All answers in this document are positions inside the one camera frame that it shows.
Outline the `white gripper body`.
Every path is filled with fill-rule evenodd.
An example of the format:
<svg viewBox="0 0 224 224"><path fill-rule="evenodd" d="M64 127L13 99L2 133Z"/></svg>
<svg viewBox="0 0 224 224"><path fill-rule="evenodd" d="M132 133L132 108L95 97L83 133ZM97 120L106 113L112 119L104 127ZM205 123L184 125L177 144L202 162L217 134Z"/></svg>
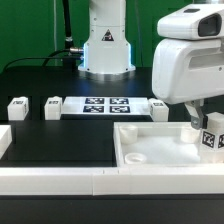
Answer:
<svg viewBox="0 0 224 224"><path fill-rule="evenodd" d="M189 4L158 21L152 91L169 104L224 94L224 4Z"/></svg>

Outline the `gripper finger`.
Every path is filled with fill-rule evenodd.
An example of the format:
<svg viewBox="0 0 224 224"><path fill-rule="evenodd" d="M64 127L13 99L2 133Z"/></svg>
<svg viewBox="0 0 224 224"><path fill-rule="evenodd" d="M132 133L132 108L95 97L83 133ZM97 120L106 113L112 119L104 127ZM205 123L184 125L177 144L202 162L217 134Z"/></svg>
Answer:
<svg viewBox="0 0 224 224"><path fill-rule="evenodd" d="M188 110L191 117L191 126L194 129L200 129L203 127L204 115L202 112L202 106L204 100L192 100L185 103L185 107Z"/></svg>

